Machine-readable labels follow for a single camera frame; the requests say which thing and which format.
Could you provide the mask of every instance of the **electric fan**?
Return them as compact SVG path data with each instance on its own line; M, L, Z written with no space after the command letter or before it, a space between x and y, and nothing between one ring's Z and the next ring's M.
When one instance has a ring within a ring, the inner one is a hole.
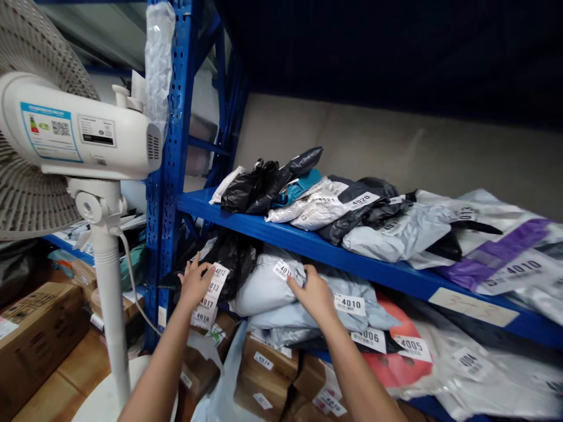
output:
M126 89L114 91L117 106L97 101L78 57L32 1L0 0L0 240L43 236L81 216L91 227L112 374L81 420L117 419L130 395L119 180L145 179L161 162L160 130ZM148 361L137 359L131 384Z

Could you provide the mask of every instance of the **purple plastic bag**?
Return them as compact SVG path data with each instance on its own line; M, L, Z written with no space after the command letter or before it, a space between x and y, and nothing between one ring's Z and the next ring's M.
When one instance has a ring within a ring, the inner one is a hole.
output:
M448 280L475 291L479 284L547 236L546 227L550 223L547 219L529 220L498 242L483 243L461 262L435 270Z

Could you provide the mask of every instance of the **human arm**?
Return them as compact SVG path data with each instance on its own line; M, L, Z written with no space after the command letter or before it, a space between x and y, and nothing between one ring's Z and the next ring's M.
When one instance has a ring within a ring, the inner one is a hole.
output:
M198 252L194 262L188 262L184 274L178 276L182 281L178 305L118 422L170 421L191 315L205 296L214 272L211 264L199 264Z
M334 307L333 294L315 267L306 265L307 283L301 288L288 277L297 299L316 321L327 340L338 385L354 422L407 422L405 416L379 382Z

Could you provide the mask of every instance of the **shelf board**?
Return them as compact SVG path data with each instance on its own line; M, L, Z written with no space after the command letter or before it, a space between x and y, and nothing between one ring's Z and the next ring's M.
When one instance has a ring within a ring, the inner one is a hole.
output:
M215 188L210 188L183 193L178 196L177 209L424 301L429 301L440 290L450 295L463 294L467 302L478 300L475 304L481 307L493 305L491 308L500 307L501 312L517 312L518 315L504 327L506 331L563 350L563 327L504 297L473 293L433 271L414 270L405 262L389 264L353 254L331 245L316 233L305 232L289 224L266 223L261 216L230 214L222 211L219 205L209 204L214 191Z

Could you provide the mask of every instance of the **hand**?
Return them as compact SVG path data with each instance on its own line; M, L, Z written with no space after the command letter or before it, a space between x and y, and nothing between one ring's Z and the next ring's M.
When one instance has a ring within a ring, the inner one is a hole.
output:
M200 253L198 252L194 262L188 261L186 263L184 274L178 274L178 278L182 283L179 304L181 303L183 307L188 308L190 311L193 311L201 302L201 299L204 298L207 290L209 290L211 279L215 274L215 267L212 267L211 264L199 264L199 256Z
M334 307L333 293L328 288L327 281L317 274L317 269L312 265L304 266L307 272L307 283L301 288L295 279L287 277L287 283L301 305L311 314L317 325L340 322Z

